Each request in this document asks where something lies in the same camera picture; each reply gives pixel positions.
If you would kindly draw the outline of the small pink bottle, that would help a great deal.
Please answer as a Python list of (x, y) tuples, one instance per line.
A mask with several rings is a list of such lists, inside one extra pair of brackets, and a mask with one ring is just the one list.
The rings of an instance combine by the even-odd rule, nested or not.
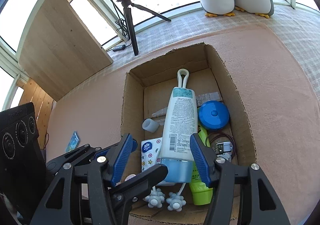
[(126, 178), (125, 178), (125, 181), (128, 181), (129, 179), (132, 179), (132, 178), (134, 178), (136, 175), (135, 174), (130, 174), (129, 176), (127, 176)]

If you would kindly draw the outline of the green tube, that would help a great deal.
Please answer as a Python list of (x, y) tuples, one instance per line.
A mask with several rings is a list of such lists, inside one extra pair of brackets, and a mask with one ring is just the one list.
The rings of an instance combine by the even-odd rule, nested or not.
[[(210, 142), (207, 139), (207, 130), (201, 124), (198, 124), (198, 135), (203, 144), (207, 147), (210, 147)], [(189, 183), (189, 187), (192, 193), (194, 205), (210, 204), (213, 195), (213, 189), (206, 187), (206, 185), (201, 181), (195, 163), (193, 164), (193, 172), (191, 175), (191, 182)]]

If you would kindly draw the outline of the patterned tissue pack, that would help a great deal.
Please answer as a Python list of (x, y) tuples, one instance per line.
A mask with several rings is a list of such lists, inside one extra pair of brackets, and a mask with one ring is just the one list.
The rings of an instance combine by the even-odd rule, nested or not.
[(141, 170), (152, 167), (161, 162), (160, 152), (162, 146), (162, 137), (143, 140), (141, 142)]

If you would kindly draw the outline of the patterned lighter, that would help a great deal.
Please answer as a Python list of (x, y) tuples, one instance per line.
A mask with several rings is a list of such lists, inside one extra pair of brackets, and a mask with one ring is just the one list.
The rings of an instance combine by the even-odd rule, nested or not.
[(229, 162), (232, 161), (233, 146), (231, 142), (219, 142), (214, 146), (217, 157), (223, 157)]

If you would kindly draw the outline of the white roller massager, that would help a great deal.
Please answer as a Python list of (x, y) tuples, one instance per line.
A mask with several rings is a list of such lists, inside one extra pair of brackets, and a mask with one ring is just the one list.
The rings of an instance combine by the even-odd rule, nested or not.
[[(189, 77), (189, 71), (186, 69), (180, 69), (177, 72), (177, 87), (187, 88), (187, 82)], [(151, 189), (149, 196), (146, 196), (145, 201), (148, 202), (149, 208), (160, 208), (164, 202), (168, 204), (168, 210), (181, 211), (182, 207), (186, 205), (186, 201), (182, 196), (182, 191), (186, 183), (180, 183), (181, 187), (178, 192), (170, 192), (168, 198), (164, 198), (165, 194), (156, 187)]]

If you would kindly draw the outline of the translucent bottle cap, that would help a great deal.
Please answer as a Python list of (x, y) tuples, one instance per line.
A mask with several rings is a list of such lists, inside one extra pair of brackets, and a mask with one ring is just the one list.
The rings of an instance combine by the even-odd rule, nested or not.
[(156, 132), (158, 127), (159, 127), (159, 123), (154, 121), (151, 118), (145, 119), (144, 122), (142, 123), (143, 130), (148, 131), (150, 133)]

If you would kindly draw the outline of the white lotion bottle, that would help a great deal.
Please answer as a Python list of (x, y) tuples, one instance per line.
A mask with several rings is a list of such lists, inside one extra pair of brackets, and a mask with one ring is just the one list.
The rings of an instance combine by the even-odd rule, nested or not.
[(194, 159), (190, 137), (197, 133), (197, 106), (193, 90), (175, 87), (172, 90), (165, 116), (161, 163), (168, 168), (164, 179), (170, 183), (189, 183)]

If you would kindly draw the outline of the blue round case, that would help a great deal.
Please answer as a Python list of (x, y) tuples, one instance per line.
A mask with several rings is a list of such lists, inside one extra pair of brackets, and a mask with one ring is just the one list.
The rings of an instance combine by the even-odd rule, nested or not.
[(210, 100), (200, 106), (199, 121), (206, 130), (221, 130), (229, 122), (230, 114), (222, 102)]

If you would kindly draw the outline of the blue sachet packet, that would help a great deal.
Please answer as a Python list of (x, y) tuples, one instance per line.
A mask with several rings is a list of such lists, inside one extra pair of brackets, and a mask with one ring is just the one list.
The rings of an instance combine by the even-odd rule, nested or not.
[(65, 153), (68, 153), (68, 152), (75, 150), (78, 147), (79, 143), (80, 143), (80, 138), (79, 138), (77, 132), (74, 131), (71, 138), (70, 138), (70, 141), (68, 142), (68, 144), (66, 146)]

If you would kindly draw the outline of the pine wood headboard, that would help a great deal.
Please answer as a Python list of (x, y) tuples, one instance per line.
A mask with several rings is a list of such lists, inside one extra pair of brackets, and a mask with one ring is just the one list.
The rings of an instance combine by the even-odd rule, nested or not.
[(23, 89), (23, 94), (19, 105), (32, 102), (35, 107), (35, 118), (37, 128), (39, 130), (39, 145), (44, 148), (48, 141), (46, 136), (50, 114), (52, 111), (53, 98), (48, 95), (33, 79), (29, 79), (24, 83), (22, 79), (17, 81), (17, 86)]

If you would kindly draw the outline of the large wooden board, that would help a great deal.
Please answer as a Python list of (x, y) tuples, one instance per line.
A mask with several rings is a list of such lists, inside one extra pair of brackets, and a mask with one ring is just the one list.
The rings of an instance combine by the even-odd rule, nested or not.
[(55, 101), (113, 62), (67, 0), (36, 2), (17, 59)]

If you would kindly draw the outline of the cardboard box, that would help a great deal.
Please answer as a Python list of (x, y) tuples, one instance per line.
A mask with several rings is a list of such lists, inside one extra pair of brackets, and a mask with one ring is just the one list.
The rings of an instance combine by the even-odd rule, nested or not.
[[(165, 150), (178, 163), (172, 174), (177, 178), (173, 186), (163, 187), (168, 194), (178, 191), (182, 182), (189, 182), (191, 175), (180, 178), (182, 171), (189, 171), (193, 162), (190, 137), (200, 124), (196, 112), (196, 98), (212, 93), (229, 111), (229, 121), (223, 130), (233, 136), (236, 144), (235, 163), (248, 166), (256, 161), (254, 139), (242, 99), (227, 68), (213, 46), (195, 44), (172, 50), (165, 55), (131, 69), (125, 80), (121, 116), (121, 133), (129, 133), (139, 145), (152, 140), (146, 157), (141, 148), (133, 152), (124, 175), (136, 174), (152, 164), (160, 163), (155, 157), (159, 138), (165, 140)], [(154, 118), (155, 113), (166, 108), (170, 99), (177, 99), (170, 113), (170, 129), (159, 126), (155, 132), (145, 131), (143, 121)]]

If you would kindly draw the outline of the black tripod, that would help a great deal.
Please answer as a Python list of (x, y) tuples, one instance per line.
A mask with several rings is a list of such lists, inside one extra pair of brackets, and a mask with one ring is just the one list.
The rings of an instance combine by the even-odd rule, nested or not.
[(118, 2), (121, 3), (123, 6), (123, 12), (124, 12), (124, 18), (126, 20), (126, 25), (127, 25), (127, 30), (129, 31), (129, 37), (131, 40), (131, 45), (133, 48), (134, 55), (137, 56), (139, 55), (139, 50), (138, 50), (138, 44), (137, 44), (137, 39), (136, 39), (136, 33), (135, 33), (135, 27), (133, 25), (133, 19), (132, 19), (132, 13), (131, 13), (131, 7), (135, 7), (139, 10), (148, 12), (152, 14), (153, 16), (156, 16), (164, 21), (171, 22), (171, 19), (163, 16), (162, 14), (159, 14), (153, 10), (150, 10), (144, 6), (138, 5), (133, 3), (131, 0), (117, 0)]

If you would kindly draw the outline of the plaid bed sheet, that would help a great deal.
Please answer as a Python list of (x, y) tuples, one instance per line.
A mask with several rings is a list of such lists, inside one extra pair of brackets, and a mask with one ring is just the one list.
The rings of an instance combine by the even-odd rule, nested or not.
[(139, 54), (201, 34), (264, 23), (292, 53), (314, 90), (319, 92), (319, 14), (284, 5), (274, 8), (274, 15), (269, 19), (240, 11), (233, 17), (207, 18), (202, 10), (178, 16), (138, 33)]

